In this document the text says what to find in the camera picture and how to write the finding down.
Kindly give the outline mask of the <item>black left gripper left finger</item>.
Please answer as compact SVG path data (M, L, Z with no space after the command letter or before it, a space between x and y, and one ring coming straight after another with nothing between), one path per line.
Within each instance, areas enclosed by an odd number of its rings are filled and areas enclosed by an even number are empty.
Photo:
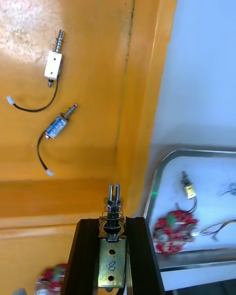
M94 294L98 278L98 224L98 219L77 223L63 281L64 295Z

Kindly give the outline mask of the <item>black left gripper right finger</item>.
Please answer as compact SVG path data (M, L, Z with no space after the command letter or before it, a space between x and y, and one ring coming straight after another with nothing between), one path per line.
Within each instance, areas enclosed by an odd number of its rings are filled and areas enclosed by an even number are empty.
M128 295L164 295L164 285L151 233L143 217L126 218Z

